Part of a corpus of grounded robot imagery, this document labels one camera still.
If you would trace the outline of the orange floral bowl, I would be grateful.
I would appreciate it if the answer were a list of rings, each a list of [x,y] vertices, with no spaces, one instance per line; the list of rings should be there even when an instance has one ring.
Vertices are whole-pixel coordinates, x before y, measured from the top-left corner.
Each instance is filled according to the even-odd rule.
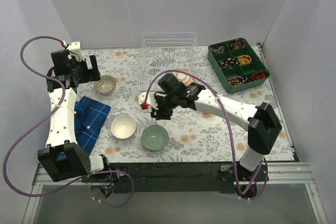
[[[193,77],[187,75],[187,73],[189,73],[188,70],[181,69],[181,71],[182,72],[177,72],[175,74],[175,77],[177,78],[178,81],[182,82],[185,86],[188,86],[195,80]]]

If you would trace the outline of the celadon green bowl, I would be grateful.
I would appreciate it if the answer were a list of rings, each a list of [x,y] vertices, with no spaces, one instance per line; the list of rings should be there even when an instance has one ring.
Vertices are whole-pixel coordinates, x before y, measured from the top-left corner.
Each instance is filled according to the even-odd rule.
[[[151,125],[143,131],[141,140],[145,148],[157,152],[167,145],[169,134],[164,127]]]

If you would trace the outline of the white wire dish rack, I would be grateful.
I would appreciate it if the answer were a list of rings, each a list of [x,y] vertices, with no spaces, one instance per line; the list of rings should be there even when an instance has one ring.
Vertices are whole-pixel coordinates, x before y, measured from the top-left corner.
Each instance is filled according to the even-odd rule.
[[[170,69],[198,76],[196,33],[148,32],[142,35],[137,89],[146,91],[158,73]]]

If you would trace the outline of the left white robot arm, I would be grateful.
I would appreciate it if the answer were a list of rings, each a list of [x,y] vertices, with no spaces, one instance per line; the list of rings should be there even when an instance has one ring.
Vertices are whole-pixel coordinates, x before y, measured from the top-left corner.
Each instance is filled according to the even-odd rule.
[[[50,178],[59,182],[93,173],[100,182],[111,178],[112,170],[104,155],[91,156],[77,143],[75,103],[80,84],[100,80],[96,57],[90,56],[91,68],[82,50],[68,46],[51,53],[53,67],[47,72],[47,91],[51,111],[49,135],[38,160]]]

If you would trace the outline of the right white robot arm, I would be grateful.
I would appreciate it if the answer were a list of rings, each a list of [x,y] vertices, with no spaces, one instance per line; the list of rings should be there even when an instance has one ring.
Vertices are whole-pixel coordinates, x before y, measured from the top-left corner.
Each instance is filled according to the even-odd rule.
[[[248,147],[239,161],[238,176],[248,181],[257,174],[257,166],[270,153],[282,130],[269,103],[253,105],[238,102],[218,94],[202,81],[185,85],[168,71],[154,80],[161,91],[154,94],[145,92],[139,98],[142,108],[150,106],[151,116],[157,120],[170,120],[173,110],[181,107],[210,113],[240,126],[248,133]]]

